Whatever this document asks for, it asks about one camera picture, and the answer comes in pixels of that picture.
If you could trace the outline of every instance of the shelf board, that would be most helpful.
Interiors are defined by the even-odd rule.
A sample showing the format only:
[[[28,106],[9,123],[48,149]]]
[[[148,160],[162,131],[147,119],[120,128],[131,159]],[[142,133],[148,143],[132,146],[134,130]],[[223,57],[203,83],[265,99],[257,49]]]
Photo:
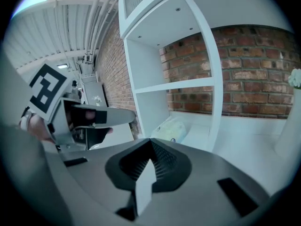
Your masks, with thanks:
[[[153,92],[153,91],[160,91],[160,90],[167,90],[167,89],[203,87],[203,86],[214,86],[213,77],[149,86],[141,89],[135,89],[135,93],[139,94],[139,93],[146,93],[146,92]]]

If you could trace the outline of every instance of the red brick wall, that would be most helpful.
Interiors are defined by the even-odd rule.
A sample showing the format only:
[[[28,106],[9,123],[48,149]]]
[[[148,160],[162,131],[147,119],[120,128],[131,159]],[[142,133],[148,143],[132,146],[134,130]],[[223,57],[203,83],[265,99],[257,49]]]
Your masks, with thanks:
[[[300,68],[300,51],[293,34],[270,27],[213,29],[219,50],[223,85],[223,115],[286,118],[292,105],[287,79]],[[201,34],[160,50],[166,82],[211,76]],[[173,89],[170,110],[211,113],[212,88]]]
[[[119,33],[118,16],[114,19],[103,41],[101,51],[97,56],[95,69],[100,77],[100,82],[104,85],[104,92],[109,106],[134,111],[136,119],[130,126],[134,134],[140,132],[141,129],[127,71],[123,40],[120,38]]]

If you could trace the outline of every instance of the ceiling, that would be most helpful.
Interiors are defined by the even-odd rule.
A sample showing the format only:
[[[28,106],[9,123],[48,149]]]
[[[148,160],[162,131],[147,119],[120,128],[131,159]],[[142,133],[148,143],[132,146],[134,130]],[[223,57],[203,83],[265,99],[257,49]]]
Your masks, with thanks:
[[[3,47],[17,71],[21,75],[30,73],[47,59],[56,65],[67,64],[69,72],[78,73],[76,63],[80,64],[85,54],[86,36],[89,37],[89,51],[92,36],[100,33],[98,40],[94,38],[97,53],[106,28],[110,26],[118,9],[117,0],[108,0],[107,5],[106,0],[99,0],[98,4],[95,2],[96,9],[88,29],[88,18],[94,1],[46,0],[16,14],[5,34]],[[83,74],[91,73],[92,63],[82,65],[81,70]]]

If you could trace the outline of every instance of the white vase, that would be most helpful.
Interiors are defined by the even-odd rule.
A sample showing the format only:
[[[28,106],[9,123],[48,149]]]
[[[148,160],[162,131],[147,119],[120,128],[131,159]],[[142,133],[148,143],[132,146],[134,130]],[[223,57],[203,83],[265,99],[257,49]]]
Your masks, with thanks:
[[[284,159],[298,159],[301,152],[301,89],[293,89],[293,96],[291,112],[275,145]]]

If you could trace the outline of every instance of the light fixture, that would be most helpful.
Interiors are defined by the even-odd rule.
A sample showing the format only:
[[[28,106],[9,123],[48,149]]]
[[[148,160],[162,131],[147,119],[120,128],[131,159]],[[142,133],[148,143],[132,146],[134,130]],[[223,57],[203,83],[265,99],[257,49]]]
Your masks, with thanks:
[[[58,65],[57,66],[59,69],[64,69],[64,68],[67,68],[68,65],[67,64],[63,64],[63,65]]]

